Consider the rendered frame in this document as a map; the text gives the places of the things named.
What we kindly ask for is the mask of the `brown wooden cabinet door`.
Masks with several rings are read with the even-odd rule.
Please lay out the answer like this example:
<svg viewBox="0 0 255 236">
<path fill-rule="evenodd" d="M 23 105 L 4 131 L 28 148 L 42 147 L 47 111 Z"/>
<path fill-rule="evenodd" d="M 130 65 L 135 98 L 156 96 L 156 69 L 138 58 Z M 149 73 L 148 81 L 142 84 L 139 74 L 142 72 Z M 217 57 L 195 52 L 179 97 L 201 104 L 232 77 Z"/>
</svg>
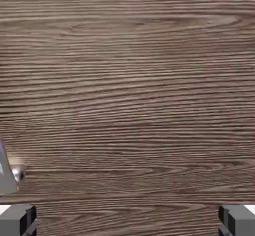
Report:
<svg viewBox="0 0 255 236">
<path fill-rule="evenodd" d="M 255 204 L 255 0 L 0 0 L 0 139 L 37 236 L 218 236 Z"/>
</svg>

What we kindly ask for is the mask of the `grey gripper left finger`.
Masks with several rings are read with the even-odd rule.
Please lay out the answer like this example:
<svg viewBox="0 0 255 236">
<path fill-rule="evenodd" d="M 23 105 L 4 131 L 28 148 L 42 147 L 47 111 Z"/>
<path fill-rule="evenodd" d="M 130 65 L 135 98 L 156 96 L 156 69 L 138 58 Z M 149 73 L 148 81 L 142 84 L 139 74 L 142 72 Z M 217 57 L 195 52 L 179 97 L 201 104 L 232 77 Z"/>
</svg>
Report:
<svg viewBox="0 0 255 236">
<path fill-rule="evenodd" d="M 0 236 L 37 236 L 35 205 L 0 205 Z"/>
</svg>

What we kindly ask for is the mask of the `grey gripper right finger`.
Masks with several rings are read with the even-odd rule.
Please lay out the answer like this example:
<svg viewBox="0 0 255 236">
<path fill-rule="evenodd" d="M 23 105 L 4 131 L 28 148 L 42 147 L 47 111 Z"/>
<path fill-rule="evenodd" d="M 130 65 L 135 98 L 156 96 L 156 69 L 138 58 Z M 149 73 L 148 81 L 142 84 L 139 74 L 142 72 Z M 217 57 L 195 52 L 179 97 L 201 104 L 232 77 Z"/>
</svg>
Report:
<svg viewBox="0 0 255 236">
<path fill-rule="evenodd" d="M 255 205 L 220 205 L 218 236 L 255 236 Z"/>
</svg>

